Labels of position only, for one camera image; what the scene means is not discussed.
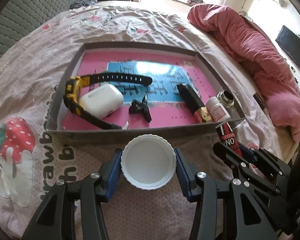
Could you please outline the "red black rectangular box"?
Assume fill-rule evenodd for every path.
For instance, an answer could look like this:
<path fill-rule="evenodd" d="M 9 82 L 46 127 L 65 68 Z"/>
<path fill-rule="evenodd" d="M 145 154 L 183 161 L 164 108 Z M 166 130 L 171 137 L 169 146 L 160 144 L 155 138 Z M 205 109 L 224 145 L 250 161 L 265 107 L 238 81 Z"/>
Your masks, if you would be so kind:
<path fill-rule="evenodd" d="M 235 134 L 227 121 L 218 124 L 216 126 L 216 132 L 221 140 L 221 142 L 235 151 L 239 156 L 242 156 L 242 152 L 239 149 L 239 145 Z"/>

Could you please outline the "grey quilted headboard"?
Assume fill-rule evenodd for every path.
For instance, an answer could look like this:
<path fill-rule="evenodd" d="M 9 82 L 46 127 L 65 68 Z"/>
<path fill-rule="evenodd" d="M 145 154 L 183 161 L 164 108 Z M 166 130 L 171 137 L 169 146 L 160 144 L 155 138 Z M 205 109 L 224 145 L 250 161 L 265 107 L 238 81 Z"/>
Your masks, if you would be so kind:
<path fill-rule="evenodd" d="M 21 38 L 81 0 L 9 0 L 0 12 L 0 58 Z"/>

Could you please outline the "black television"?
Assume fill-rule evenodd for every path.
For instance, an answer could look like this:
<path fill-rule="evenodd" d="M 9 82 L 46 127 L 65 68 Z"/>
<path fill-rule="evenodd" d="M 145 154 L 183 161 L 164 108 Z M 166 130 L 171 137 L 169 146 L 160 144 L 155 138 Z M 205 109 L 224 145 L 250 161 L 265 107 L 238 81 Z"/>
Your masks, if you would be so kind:
<path fill-rule="evenodd" d="M 283 25 L 275 41 L 300 68 L 300 38 Z"/>

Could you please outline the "white earbuds case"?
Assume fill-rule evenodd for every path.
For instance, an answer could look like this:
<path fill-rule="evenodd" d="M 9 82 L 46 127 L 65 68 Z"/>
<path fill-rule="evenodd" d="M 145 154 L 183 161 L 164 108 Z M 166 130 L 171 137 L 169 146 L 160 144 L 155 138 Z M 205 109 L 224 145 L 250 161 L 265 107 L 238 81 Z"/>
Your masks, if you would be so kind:
<path fill-rule="evenodd" d="M 85 111 L 97 118 L 104 118 L 122 107 L 124 97 L 111 84 L 105 84 L 80 97 L 79 104 Z"/>

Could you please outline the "brown cardboard box tray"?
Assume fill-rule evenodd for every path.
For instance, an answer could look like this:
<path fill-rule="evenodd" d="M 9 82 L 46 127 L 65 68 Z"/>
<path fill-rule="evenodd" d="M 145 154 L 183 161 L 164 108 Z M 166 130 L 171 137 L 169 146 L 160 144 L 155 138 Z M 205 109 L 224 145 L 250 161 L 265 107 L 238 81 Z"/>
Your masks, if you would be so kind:
<path fill-rule="evenodd" d="M 119 128 L 102 130 L 72 114 L 63 102 L 63 94 L 66 82 L 75 75 L 109 72 L 145 75 L 153 81 L 147 87 L 115 83 L 123 95 L 123 105 L 105 120 Z M 141 134 L 178 138 L 213 133 L 214 122 L 197 123 L 186 107 L 177 89 L 180 83 L 191 86 L 202 102 L 229 90 L 202 53 L 194 50 L 140 42 L 83 44 L 75 49 L 52 96 L 44 127 L 70 144 L 110 144 Z"/>

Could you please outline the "small black clip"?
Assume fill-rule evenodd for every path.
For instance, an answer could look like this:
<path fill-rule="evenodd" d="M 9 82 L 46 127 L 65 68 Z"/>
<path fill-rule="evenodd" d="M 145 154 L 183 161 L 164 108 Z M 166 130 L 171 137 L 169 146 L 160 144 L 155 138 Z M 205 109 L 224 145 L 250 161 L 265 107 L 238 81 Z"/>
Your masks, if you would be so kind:
<path fill-rule="evenodd" d="M 152 120 L 149 107 L 148 107 L 148 96 L 145 95 L 141 101 L 132 100 L 131 106 L 129 107 L 129 114 L 142 114 L 143 118 L 150 123 Z"/>

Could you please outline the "pink blanket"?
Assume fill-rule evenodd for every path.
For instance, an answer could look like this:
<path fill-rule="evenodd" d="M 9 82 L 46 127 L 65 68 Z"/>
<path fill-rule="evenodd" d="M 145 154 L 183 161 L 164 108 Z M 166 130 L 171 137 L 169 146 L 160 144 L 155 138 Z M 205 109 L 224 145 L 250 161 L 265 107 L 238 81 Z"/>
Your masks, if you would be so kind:
<path fill-rule="evenodd" d="M 273 124 L 289 127 L 293 140 L 299 142 L 300 90 L 288 63 L 265 32 L 226 5 L 197 4 L 187 18 L 242 64 L 263 96 Z"/>

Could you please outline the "black gold rectangular box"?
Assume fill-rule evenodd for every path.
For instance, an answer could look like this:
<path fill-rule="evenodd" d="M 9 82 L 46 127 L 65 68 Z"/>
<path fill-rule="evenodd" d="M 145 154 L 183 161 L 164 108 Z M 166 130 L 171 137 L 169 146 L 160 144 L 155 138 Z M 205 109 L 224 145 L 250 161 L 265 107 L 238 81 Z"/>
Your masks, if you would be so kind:
<path fill-rule="evenodd" d="M 191 86 L 179 83 L 177 89 L 196 122 L 203 124 L 212 121 L 206 106 Z"/>

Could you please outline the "white pill bottle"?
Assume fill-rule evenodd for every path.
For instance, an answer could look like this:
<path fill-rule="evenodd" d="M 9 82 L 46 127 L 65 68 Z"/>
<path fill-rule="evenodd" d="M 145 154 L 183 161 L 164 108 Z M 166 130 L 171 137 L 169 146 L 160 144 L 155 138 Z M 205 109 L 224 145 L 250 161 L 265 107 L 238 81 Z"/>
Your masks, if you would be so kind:
<path fill-rule="evenodd" d="M 225 122 L 231 119 L 228 111 L 215 96 L 209 98 L 205 105 L 214 122 Z"/>

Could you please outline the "white plastic jar lid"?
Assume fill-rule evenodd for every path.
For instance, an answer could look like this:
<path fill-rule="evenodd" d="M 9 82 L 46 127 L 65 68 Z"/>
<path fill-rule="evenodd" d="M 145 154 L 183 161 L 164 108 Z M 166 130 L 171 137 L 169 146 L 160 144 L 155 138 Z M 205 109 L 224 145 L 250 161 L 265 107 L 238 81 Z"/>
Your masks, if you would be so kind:
<path fill-rule="evenodd" d="M 143 134 L 132 139 L 123 149 L 121 170 L 126 180 L 142 190 L 157 190 L 174 176 L 175 151 L 164 138 Z"/>

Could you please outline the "yellow black wristwatch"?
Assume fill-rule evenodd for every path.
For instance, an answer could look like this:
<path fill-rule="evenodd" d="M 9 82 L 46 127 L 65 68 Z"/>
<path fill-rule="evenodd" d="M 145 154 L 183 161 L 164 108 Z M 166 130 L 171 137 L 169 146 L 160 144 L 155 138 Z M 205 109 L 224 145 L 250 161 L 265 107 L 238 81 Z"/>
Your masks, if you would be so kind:
<path fill-rule="evenodd" d="M 63 101 L 66 108 L 100 129 L 122 129 L 103 120 L 121 108 L 124 102 L 122 93 L 111 82 L 149 86 L 153 79 L 150 76 L 114 72 L 73 76 L 65 84 Z"/>

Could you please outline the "black gold box on bed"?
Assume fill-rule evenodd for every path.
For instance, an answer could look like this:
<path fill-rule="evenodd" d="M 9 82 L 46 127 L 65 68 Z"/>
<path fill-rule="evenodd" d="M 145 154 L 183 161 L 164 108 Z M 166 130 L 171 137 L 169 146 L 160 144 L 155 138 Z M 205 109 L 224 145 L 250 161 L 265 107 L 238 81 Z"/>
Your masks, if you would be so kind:
<path fill-rule="evenodd" d="M 267 108 L 266 104 L 264 103 L 263 99 L 260 97 L 260 95 L 256 92 L 253 94 L 253 98 L 256 100 L 260 108 L 262 109 L 262 112 L 269 116 L 269 109 Z"/>

